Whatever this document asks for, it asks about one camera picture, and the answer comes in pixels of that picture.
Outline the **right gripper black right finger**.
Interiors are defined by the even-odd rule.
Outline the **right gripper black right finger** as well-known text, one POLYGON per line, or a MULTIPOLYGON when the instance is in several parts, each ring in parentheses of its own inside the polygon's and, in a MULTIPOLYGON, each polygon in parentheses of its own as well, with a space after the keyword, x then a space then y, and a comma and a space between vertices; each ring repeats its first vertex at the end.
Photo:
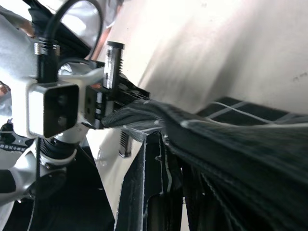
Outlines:
POLYGON ((190 231, 237 231, 213 181, 191 166, 182 167, 190 231))

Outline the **black ribbed finger of the left gripper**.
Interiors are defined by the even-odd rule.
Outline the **black ribbed finger of the left gripper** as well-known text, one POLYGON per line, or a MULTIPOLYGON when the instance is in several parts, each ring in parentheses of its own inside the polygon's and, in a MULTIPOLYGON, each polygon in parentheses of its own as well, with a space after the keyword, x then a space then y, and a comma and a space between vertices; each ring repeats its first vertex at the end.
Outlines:
POLYGON ((115 89, 118 85, 118 77, 122 72, 123 49, 123 43, 114 41, 107 42, 103 74, 103 86, 107 89, 115 89))
POLYGON ((131 150, 132 150, 132 138, 121 131, 120 133, 120 141, 119 141, 119 149, 118 153, 122 158, 129 158, 131 157, 131 150))

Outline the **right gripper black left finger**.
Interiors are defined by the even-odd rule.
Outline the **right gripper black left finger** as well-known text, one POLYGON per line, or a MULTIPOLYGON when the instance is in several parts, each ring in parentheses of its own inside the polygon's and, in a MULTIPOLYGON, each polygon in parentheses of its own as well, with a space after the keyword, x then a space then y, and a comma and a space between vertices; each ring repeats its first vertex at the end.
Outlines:
POLYGON ((115 231, 180 231, 182 197, 178 160, 152 133, 124 176, 115 231))

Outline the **black grid pouch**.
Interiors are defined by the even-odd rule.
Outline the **black grid pouch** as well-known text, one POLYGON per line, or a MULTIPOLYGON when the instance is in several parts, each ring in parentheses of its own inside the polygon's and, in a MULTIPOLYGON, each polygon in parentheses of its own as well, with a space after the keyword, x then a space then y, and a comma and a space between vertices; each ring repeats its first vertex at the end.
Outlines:
POLYGON ((153 100, 102 119, 105 128, 160 129, 180 158, 232 192, 274 231, 308 231, 308 123, 234 125, 153 100))

